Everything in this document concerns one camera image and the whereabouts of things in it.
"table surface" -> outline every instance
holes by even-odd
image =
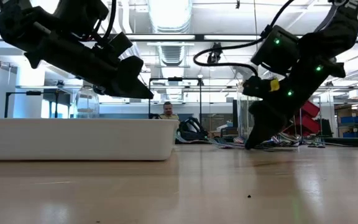
[[[165,162],[0,162],[3,223],[358,223],[358,148],[192,145]]]

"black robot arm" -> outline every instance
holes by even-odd
[[[301,39],[278,26],[268,30],[265,42],[251,61],[282,73],[290,69],[289,76],[280,81],[277,91],[255,91],[260,88],[245,82],[244,94],[263,99],[249,108],[255,125],[246,148],[279,133],[329,75],[346,76],[343,63],[336,63],[334,58],[356,42],[358,0],[336,1],[330,12],[318,30]]]
[[[123,33],[109,38],[115,3],[106,34],[100,37],[97,31],[109,13],[101,0],[60,0],[53,14],[32,7],[29,0],[0,0],[0,35],[25,51],[32,68],[44,60],[92,83],[99,94],[151,99],[153,94],[137,78],[142,59],[119,59],[131,41]],[[92,39],[91,49],[81,43]]]

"blue bin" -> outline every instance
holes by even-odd
[[[352,117],[352,116],[342,117],[341,118],[341,124],[346,124],[346,123],[358,123],[358,116],[355,116],[355,117]]]
[[[343,133],[344,138],[354,138],[354,133]]]

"glass jar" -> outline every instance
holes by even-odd
[[[81,87],[75,96],[74,118],[98,118],[99,117],[99,96],[92,86]]]

